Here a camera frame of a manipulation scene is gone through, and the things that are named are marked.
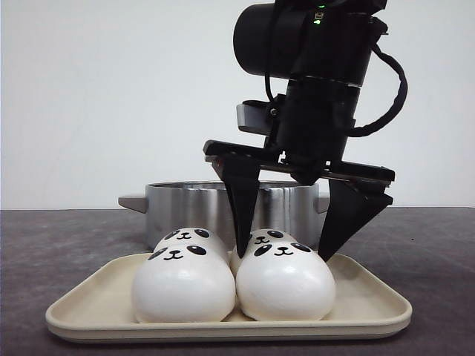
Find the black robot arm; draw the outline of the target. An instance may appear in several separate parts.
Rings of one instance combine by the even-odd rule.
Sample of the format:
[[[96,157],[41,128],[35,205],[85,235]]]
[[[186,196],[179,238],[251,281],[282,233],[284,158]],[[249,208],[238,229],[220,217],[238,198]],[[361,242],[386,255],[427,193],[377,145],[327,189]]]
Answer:
[[[250,239],[261,171],[288,173],[302,185],[329,180],[330,205],[318,243],[328,260],[360,228],[392,203],[385,192],[392,170],[345,162],[347,139],[381,130],[407,98],[402,66],[378,41],[387,25],[376,17],[384,1],[276,1],[246,8],[235,25],[233,46],[250,74],[288,81],[286,93],[249,100],[238,111],[242,131],[265,136],[262,148],[209,140],[203,151],[226,186],[237,252]],[[388,112],[358,127],[353,114],[372,55],[398,75]]]

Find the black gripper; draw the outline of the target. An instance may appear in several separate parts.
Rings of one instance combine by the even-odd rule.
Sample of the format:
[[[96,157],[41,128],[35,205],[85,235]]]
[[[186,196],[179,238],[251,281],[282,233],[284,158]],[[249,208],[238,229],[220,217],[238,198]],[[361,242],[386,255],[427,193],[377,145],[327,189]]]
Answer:
[[[250,239],[261,167],[288,171],[302,184],[320,177],[359,181],[330,182],[330,205],[318,244],[318,255],[325,261],[393,203],[384,192],[384,185],[395,179],[393,171],[342,159],[347,138],[371,135],[395,117],[391,106],[376,121],[357,127],[353,114],[359,91],[356,86],[315,78],[291,81],[286,94],[271,101],[280,111],[263,148],[205,143],[204,154],[216,159],[214,170],[226,187],[239,257]]]

